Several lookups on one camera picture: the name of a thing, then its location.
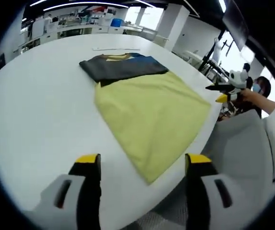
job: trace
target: folded shirt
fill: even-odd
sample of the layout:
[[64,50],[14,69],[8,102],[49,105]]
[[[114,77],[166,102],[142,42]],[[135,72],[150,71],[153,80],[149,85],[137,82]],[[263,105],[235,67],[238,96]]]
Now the folded shirt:
[[211,108],[172,72],[99,83],[95,104],[148,184],[185,153]]
[[137,53],[120,56],[99,55],[79,64],[95,82],[100,82],[101,86],[119,80],[168,72],[168,69],[153,57],[145,57]]

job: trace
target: ceiling light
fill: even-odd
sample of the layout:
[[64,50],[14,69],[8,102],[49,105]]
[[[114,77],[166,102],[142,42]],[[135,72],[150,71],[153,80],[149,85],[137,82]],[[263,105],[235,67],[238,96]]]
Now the ceiling light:
[[98,2],[98,1],[82,1],[82,2],[73,2],[73,3],[61,4],[58,6],[52,6],[52,7],[44,9],[43,11],[49,11],[49,10],[52,10],[52,9],[55,9],[58,7],[71,6],[71,5],[77,5],[77,4],[98,4],[98,5],[110,5],[110,6],[120,6],[120,7],[128,8],[128,6],[115,4],[115,3]]
[[147,5],[147,6],[150,6],[150,7],[156,8],[154,5],[151,5],[150,3],[145,2],[145,1],[142,1],[142,0],[134,0],[134,1],[137,1],[137,2],[143,3],[143,4]]
[[35,6],[35,5],[40,4],[40,3],[44,2],[44,1],[46,1],[46,0],[37,1],[37,2],[35,2],[35,3],[33,3],[33,4],[31,4],[30,6]]
[[226,11],[225,0],[218,0],[218,1],[219,1],[220,8],[222,8],[223,13],[225,13]]

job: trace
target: white pillar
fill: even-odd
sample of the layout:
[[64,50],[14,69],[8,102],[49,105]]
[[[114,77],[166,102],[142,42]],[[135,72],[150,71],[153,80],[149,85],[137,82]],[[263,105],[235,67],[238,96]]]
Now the white pillar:
[[163,11],[163,13],[162,13],[162,15],[161,15],[161,18],[160,18],[160,20],[158,21],[158,24],[157,24],[157,26],[156,26],[156,31],[158,31],[158,29],[159,29],[159,27],[160,27],[160,25],[161,25],[161,22],[162,22],[162,19],[163,19],[163,17],[164,17],[164,13],[165,13],[165,11]]
[[181,5],[169,4],[158,28],[158,35],[168,38],[165,48],[172,51],[190,12]]
[[116,9],[116,14],[114,18],[120,18],[122,20],[125,20],[127,13],[128,13],[128,8]]
[[136,25],[139,25],[141,23],[143,13],[145,13],[145,9],[146,8],[141,8],[141,10],[139,11],[136,22],[135,22]]

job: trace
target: window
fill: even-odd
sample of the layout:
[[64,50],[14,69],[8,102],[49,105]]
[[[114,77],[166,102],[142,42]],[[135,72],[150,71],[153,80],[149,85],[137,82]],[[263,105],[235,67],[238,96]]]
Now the window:
[[156,30],[163,11],[163,8],[147,7],[145,9],[145,12],[143,13],[143,17],[139,25],[152,30]]
[[136,23],[136,19],[138,16],[141,7],[133,6],[128,9],[126,18],[124,19],[125,22],[131,22],[132,24]]
[[[227,45],[231,45],[233,38],[229,32],[224,33],[221,42],[225,42],[227,40]],[[245,46],[240,52],[235,42],[233,42],[228,56],[226,57],[226,53],[228,51],[228,46],[224,46],[221,51],[221,66],[228,72],[230,70],[241,71],[245,63],[251,64],[254,59],[254,53]]]
[[[273,78],[271,72],[268,70],[267,67],[264,67],[263,71],[261,72],[261,76],[266,77],[271,83],[271,93],[267,97],[269,100],[275,102],[275,78]],[[268,117],[268,114],[262,111],[262,118]]]

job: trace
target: face mask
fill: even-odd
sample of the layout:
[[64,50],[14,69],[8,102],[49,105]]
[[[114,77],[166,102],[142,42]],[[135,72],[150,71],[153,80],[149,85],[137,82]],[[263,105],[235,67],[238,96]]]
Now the face mask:
[[254,84],[254,85],[252,86],[252,91],[257,92],[257,93],[260,93],[260,91],[261,91],[260,85],[259,85],[259,84]]

